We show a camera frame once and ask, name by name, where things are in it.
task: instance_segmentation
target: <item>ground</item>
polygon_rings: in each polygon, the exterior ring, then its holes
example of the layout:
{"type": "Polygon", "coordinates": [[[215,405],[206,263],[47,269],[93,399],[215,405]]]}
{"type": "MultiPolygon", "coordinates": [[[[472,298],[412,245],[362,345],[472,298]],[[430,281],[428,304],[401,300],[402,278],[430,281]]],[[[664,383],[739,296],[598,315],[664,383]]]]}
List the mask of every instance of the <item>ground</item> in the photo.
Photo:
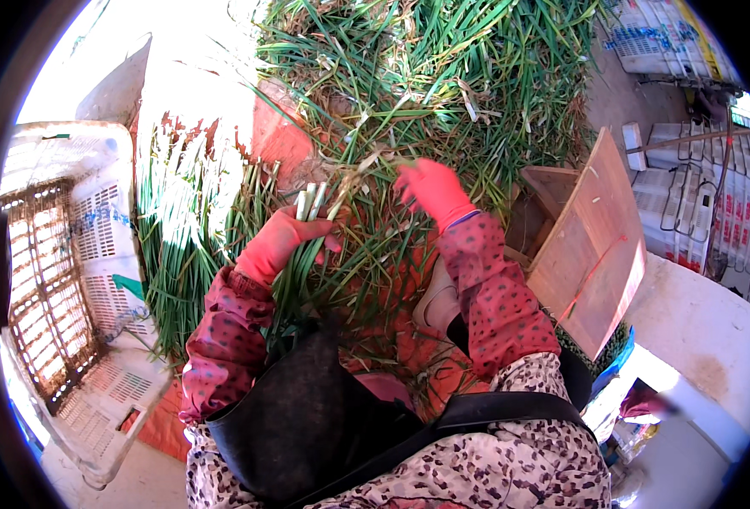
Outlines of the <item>ground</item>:
{"type": "MultiPolygon", "coordinates": [[[[587,84],[587,122],[598,131],[606,127],[626,161],[621,126],[638,122],[644,143],[649,140],[652,125],[660,122],[680,123],[689,120],[682,89],[659,83],[638,83],[638,76],[624,72],[614,50],[601,47],[603,38],[593,41],[593,58],[597,71],[587,84]]],[[[630,180],[635,172],[630,172],[630,180]]]]}

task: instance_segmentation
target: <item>black apron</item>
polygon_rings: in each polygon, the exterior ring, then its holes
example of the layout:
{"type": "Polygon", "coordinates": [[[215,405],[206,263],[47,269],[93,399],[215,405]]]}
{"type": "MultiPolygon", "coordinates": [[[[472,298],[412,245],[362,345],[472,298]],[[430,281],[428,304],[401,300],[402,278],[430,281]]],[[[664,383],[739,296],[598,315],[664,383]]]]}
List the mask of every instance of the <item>black apron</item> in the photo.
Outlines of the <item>black apron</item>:
{"type": "Polygon", "coordinates": [[[490,422],[563,420],[593,434],[570,402],[543,392],[455,396],[425,425],[340,365],[337,331],[309,334],[241,401],[206,419],[234,476],[268,507],[319,502],[389,472],[445,436],[485,433],[490,422]]]}

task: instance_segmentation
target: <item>person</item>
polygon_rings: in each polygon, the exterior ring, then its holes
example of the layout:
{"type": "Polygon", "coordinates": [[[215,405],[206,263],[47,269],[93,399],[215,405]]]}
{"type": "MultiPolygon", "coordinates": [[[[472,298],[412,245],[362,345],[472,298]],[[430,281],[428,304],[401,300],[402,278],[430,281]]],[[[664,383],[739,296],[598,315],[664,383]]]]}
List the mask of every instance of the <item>person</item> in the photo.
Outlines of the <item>person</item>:
{"type": "Polygon", "coordinates": [[[728,94],[714,90],[698,77],[697,92],[690,107],[693,117],[711,119],[713,122],[726,122],[728,117],[728,94]]]}
{"type": "MultiPolygon", "coordinates": [[[[473,372],[491,382],[491,391],[543,392],[569,402],[553,325],[518,263],[504,259],[500,222],[470,202],[444,165],[419,159],[399,173],[402,202],[426,211],[440,231],[437,278],[414,320],[459,334],[473,372]]],[[[300,222],[294,214],[293,207],[279,209],[236,267],[219,271],[205,296],[205,316],[187,342],[179,416],[191,442],[189,506],[264,505],[228,468],[205,420],[258,388],[254,379],[267,356],[259,329],[269,326],[275,306],[270,284],[292,251],[322,236],[328,249],[340,249],[329,221],[300,222]]],[[[610,474],[592,434],[563,420],[493,422],[487,433],[443,437],[391,471],[311,507],[504,506],[610,506],[610,474]]]]}

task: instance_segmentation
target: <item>bundle of green onions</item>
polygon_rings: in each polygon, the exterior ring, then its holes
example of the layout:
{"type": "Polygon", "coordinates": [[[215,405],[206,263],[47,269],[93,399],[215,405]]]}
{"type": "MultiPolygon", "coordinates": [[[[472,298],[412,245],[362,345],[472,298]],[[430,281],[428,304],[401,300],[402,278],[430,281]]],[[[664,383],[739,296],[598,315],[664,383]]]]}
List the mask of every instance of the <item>bundle of green onions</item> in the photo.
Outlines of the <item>bundle of green onions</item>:
{"type": "Polygon", "coordinates": [[[424,274],[431,225],[399,205],[396,160],[429,157],[456,168],[471,199],[506,221],[519,168],[575,164],[586,153],[583,93],[597,6],[271,0],[257,12],[259,74],[287,87],[319,156],[349,168],[380,154],[351,198],[355,224],[343,232],[339,265],[316,278],[313,296],[347,306],[357,328],[388,323],[412,298],[398,275],[424,274]],[[413,249],[423,250],[419,264],[406,256],[413,249]],[[383,291],[385,307],[373,298],[383,291]]]}
{"type": "Polygon", "coordinates": [[[207,153],[205,132],[189,138],[163,126],[140,149],[150,154],[136,167],[136,208],[146,302],[159,329],[155,353],[185,362],[217,271],[234,264],[280,206],[278,164],[248,164],[227,143],[207,153]]]}
{"type": "MultiPolygon", "coordinates": [[[[456,168],[471,199],[506,221],[519,168],[581,157],[592,136],[583,92],[597,6],[597,0],[271,0],[264,15],[257,13],[259,74],[287,87],[298,104],[296,125],[319,157],[341,173],[356,173],[374,156],[371,168],[356,174],[360,192],[346,193],[351,216],[340,255],[312,270],[318,247],[308,244],[276,282],[285,314],[276,317],[269,341],[292,331],[308,302],[346,308],[356,331],[374,319],[388,324],[412,298],[403,276],[425,273],[433,252],[425,237],[433,227],[402,207],[391,188],[400,158],[429,157],[456,168]],[[407,256],[418,250],[419,257],[407,256]],[[385,302],[378,299],[383,295],[385,302]]],[[[237,72],[244,76],[244,61],[237,72]]],[[[246,84],[282,112],[255,83],[246,84]]],[[[180,157],[177,136],[157,134],[155,166],[138,171],[138,226],[149,304],[160,324],[158,352],[185,359],[184,343],[216,270],[236,259],[284,197],[277,195],[275,170],[263,178],[260,161],[227,164],[227,148],[205,157],[198,138],[180,157]],[[234,183],[219,183],[227,180],[234,183]]],[[[241,159],[230,150],[230,158],[241,159]]],[[[338,186],[329,186],[330,196],[338,186]]],[[[388,330],[384,338],[394,341],[388,330]]]]}

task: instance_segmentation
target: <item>pink glove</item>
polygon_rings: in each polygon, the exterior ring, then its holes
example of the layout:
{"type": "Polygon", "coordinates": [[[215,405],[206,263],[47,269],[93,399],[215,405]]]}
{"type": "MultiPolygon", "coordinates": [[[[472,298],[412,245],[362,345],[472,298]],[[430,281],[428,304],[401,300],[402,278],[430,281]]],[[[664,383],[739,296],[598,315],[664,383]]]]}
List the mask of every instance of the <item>pink glove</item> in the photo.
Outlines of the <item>pink glove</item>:
{"type": "Polygon", "coordinates": [[[394,186],[403,191],[401,201],[417,201],[409,206],[412,212],[425,210],[437,222],[440,232],[451,223],[477,210],[465,194],[454,170],[430,159],[418,159],[413,165],[400,165],[400,176],[394,186]]]}
{"type": "MultiPolygon", "coordinates": [[[[329,235],[332,221],[316,219],[296,221],[296,205],[282,207],[273,214],[265,226],[259,230],[247,247],[239,254],[236,268],[255,282],[269,286],[275,277],[287,266],[290,255],[302,242],[324,239],[324,245],[334,252],[340,251],[340,243],[329,235]]],[[[324,253],[319,251],[315,263],[323,263],[324,253]]]]}

